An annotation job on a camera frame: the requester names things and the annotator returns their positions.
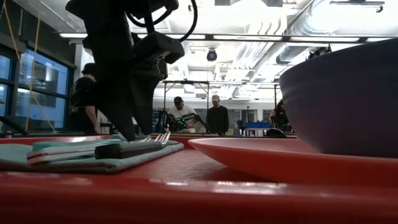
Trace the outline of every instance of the purple bowl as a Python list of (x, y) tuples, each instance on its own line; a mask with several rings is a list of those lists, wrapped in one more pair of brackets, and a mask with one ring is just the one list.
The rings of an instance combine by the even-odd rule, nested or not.
[(300, 139), (327, 154), (398, 158), (398, 39), (300, 63), (280, 78)]

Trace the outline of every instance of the person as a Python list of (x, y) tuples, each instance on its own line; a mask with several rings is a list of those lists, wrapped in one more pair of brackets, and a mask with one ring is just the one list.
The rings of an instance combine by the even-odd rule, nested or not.
[(286, 131), (289, 128), (289, 120), (287, 119), (284, 102), (282, 100), (280, 100), (276, 108), (272, 110), (270, 120), (273, 128), (281, 129), (283, 131)]
[[(90, 89), (95, 83), (94, 63), (87, 63), (81, 71), (83, 77), (79, 78), (72, 86), (71, 94), (76, 91)], [(71, 131), (82, 131), (85, 134), (101, 134), (101, 128), (97, 122), (98, 110), (94, 106), (70, 106), (69, 125)]]
[(213, 95), (211, 97), (213, 107), (207, 112), (207, 124), (211, 132), (224, 136), (229, 129), (228, 109), (220, 105), (220, 97)]
[[(190, 106), (185, 105), (184, 101), (180, 96), (176, 96), (174, 98), (174, 106), (169, 109), (168, 114), (173, 115), (176, 119), (181, 118), (184, 115), (195, 113), (195, 110)], [(193, 125), (196, 123), (195, 119), (191, 119), (188, 121), (187, 129), (193, 129)]]

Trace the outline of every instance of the man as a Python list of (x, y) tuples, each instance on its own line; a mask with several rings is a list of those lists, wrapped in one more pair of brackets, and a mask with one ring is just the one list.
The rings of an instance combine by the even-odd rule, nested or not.
[[(84, 93), (95, 85), (95, 70), (96, 66), (94, 63), (85, 65), (83, 71), (81, 71), (83, 77), (73, 84), (71, 95), (77, 91)], [(101, 128), (97, 123), (97, 111), (94, 106), (70, 106), (69, 122), (71, 131), (82, 131), (85, 134), (101, 134)]]
[(211, 132), (224, 136), (229, 129), (228, 109), (220, 105), (220, 97), (213, 95), (211, 97), (213, 107), (207, 112), (207, 124)]
[[(175, 118), (181, 118), (183, 115), (195, 113), (195, 110), (190, 106), (184, 104), (184, 101), (181, 97), (177, 96), (174, 98), (174, 106), (169, 109), (168, 114), (172, 114)], [(191, 119), (188, 121), (187, 128), (193, 129), (193, 125), (196, 123), (195, 119)]]

